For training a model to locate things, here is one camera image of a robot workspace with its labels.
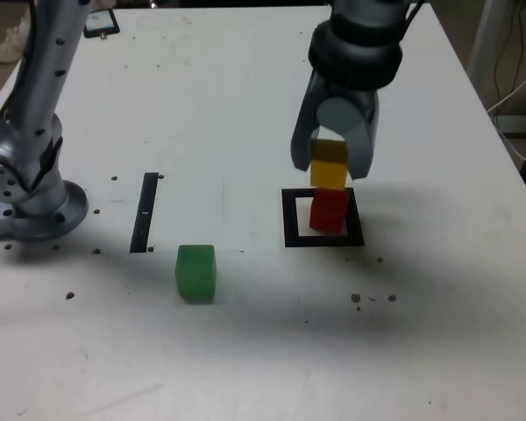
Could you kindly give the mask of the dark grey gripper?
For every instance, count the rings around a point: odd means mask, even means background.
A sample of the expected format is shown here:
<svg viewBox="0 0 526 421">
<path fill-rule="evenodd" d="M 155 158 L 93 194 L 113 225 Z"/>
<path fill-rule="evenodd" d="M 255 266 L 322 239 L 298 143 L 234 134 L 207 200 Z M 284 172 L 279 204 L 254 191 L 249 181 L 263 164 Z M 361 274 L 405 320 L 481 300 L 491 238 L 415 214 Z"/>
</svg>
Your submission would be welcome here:
<svg viewBox="0 0 526 421">
<path fill-rule="evenodd" d="M 346 89 L 313 72 L 290 142 L 293 165 L 301 171 L 308 170 L 312 134 L 320 124 L 345 141 L 350 177 L 366 178 L 373 162 L 378 117 L 379 100 L 375 90 Z"/>
</svg>

